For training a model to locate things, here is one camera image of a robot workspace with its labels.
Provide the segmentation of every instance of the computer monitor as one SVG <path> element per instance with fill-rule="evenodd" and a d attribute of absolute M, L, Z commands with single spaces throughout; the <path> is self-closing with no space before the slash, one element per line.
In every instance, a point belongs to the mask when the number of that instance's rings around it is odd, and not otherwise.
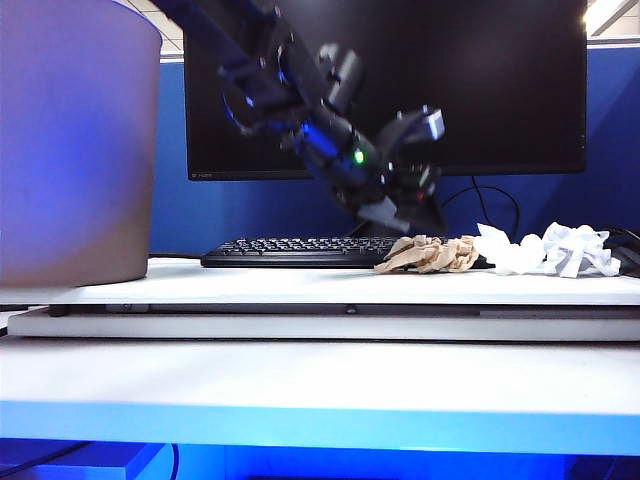
<path fill-rule="evenodd" d="M 587 0 L 277 0 L 312 51 L 352 48 L 367 74 L 352 123 L 374 139 L 398 110 L 442 109 L 446 133 L 411 146 L 445 175 L 585 167 Z M 278 139 L 245 138 L 225 115 L 217 65 L 186 43 L 192 180 L 306 178 Z"/>

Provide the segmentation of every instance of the keyboard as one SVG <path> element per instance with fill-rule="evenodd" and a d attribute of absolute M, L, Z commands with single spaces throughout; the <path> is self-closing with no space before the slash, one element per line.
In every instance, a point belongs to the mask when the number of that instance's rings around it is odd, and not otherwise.
<path fill-rule="evenodd" d="M 373 268 L 398 237 L 238 238 L 204 255 L 203 267 Z"/>

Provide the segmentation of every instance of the gray bin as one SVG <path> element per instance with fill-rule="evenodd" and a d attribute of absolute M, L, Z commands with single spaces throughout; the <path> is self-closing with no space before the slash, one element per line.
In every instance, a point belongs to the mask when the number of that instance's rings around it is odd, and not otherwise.
<path fill-rule="evenodd" d="M 0 0 L 0 285 L 145 275 L 161 42 L 111 0 Z"/>

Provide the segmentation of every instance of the blue partition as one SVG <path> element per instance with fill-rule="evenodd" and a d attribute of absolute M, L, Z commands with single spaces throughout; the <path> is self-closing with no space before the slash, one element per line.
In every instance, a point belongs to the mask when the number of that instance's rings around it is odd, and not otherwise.
<path fill-rule="evenodd" d="M 340 235 L 354 225 L 312 180 L 191 182 L 186 172 L 183 65 L 161 66 L 151 249 L 203 253 L 240 236 Z M 512 193 L 522 207 L 518 237 L 558 221 L 640 229 L 640 48 L 588 52 L 587 170 L 571 175 L 479 177 Z M 445 177 L 439 197 L 470 185 Z M 492 221 L 513 225 L 513 207 L 487 192 Z M 484 222 L 469 192 L 447 206 L 449 236 L 477 233 Z"/>

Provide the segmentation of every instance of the green led light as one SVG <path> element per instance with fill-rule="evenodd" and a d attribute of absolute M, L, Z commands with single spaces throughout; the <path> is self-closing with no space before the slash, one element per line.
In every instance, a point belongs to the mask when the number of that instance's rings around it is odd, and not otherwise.
<path fill-rule="evenodd" d="M 364 152 L 359 148 L 353 152 L 353 161 L 358 165 L 362 165 L 365 161 Z"/>

